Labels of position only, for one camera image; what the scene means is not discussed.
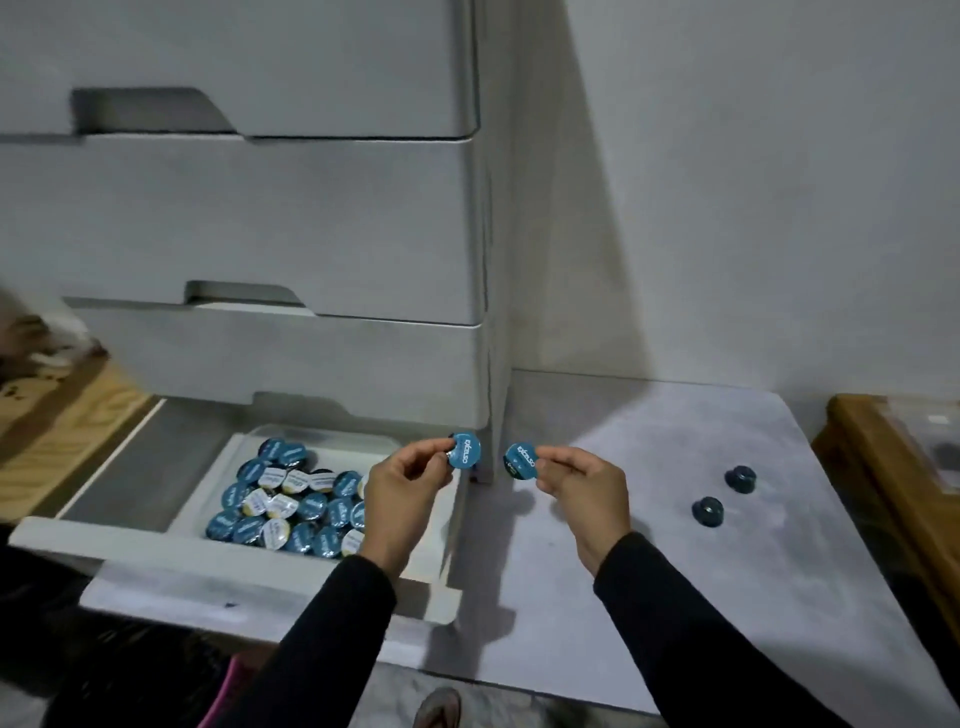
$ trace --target wooden surface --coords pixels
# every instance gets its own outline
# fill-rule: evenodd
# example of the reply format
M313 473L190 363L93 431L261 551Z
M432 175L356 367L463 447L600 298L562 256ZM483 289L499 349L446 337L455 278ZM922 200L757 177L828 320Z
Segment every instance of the wooden surface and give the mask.
M899 542L901 552L891 556L904 563L888 567L921 577L960 643L960 495L940 487L916 446L884 416L885 404L884 397L837 395L813 449L854 519Z
M105 356L0 387L0 522L52 516L156 401Z

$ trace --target white wall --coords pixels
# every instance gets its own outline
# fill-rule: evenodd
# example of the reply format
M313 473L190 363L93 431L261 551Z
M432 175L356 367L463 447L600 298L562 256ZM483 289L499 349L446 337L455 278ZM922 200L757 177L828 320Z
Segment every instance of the white wall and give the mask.
M524 0L521 368L960 397L960 3Z

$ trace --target drawer handle cutout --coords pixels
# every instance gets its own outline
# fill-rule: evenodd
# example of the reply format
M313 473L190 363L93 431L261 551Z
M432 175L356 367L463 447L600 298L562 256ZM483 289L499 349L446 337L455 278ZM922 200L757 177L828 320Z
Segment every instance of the drawer handle cutout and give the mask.
M186 303L267 303L306 308L286 286L270 283L232 283L225 280L189 280L183 290Z
M236 133L209 97L190 87L75 88L73 133Z

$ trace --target hand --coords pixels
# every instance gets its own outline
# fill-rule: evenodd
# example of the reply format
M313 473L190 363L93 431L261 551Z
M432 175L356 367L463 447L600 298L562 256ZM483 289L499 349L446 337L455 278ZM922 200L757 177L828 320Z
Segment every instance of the hand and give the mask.
M537 487L560 503L580 561L595 577L610 549L631 531L627 477L580 448L537 448Z
M364 488L366 533L358 553L391 579L399 578L420 542L437 493L453 477L450 438L420 440L397 450L370 471Z

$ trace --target left hand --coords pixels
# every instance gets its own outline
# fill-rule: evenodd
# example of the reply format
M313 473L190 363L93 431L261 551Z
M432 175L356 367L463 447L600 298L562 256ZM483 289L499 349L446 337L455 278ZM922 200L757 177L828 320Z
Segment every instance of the left hand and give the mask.
M364 488L366 533L358 553L399 578L420 542L437 493L453 477L451 438L420 440L373 466Z

